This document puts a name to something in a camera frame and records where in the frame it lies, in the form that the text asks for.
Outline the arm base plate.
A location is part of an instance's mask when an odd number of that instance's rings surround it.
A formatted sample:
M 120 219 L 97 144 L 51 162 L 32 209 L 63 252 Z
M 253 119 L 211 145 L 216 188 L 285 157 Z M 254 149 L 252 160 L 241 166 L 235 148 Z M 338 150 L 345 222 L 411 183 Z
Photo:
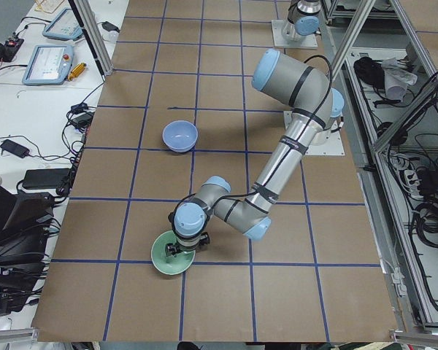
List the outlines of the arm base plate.
M 287 20 L 272 20 L 274 47 L 315 50 L 318 47 L 315 34 L 299 35 Z
M 288 132 L 281 137 L 280 143 L 288 146 L 294 151 L 298 151 L 303 155 L 311 156 L 344 156 L 345 151 L 340 136 L 340 132 L 336 129 L 322 130 L 314 122 L 297 117 L 297 113 L 284 111 L 285 129 L 292 125 L 297 125 L 297 136 L 288 135 Z M 301 144 L 298 136 L 302 132 L 309 132 L 313 136 L 309 144 Z

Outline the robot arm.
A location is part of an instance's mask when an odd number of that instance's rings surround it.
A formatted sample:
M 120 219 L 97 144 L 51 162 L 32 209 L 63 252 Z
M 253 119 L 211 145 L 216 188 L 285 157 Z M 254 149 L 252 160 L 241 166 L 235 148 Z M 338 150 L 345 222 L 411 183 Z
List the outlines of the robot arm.
M 292 0 L 281 33 L 290 41 L 314 34 L 319 26 L 320 0 Z
M 324 74 L 278 50 L 268 49 L 263 54 L 252 86 L 291 107 L 291 122 L 249 193 L 233 195 L 224 178 L 212 176 L 196 194 L 177 204 L 169 215 L 174 240 L 165 245 L 167 256 L 193 252 L 208 244 L 206 226 L 212 216 L 251 241 L 264 237 L 271 225 L 271 206 L 278 201 L 314 138 L 331 130 L 342 113 L 345 102 L 331 86 L 332 80 L 331 72 Z

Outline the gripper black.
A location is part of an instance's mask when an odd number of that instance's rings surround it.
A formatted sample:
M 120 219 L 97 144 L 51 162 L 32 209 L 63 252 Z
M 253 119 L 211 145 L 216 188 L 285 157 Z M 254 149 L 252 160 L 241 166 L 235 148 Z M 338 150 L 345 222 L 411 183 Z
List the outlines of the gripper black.
M 177 235 L 173 231 L 167 231 L 168 241 L 165 244 L 165 252 L 167 256 L 176 256 L 180 253 L 190 253 L 196 251 L 199 247 L 208 245 L 210 237 L 208 232 L 197 234 L 193 237 L 186 238 Z

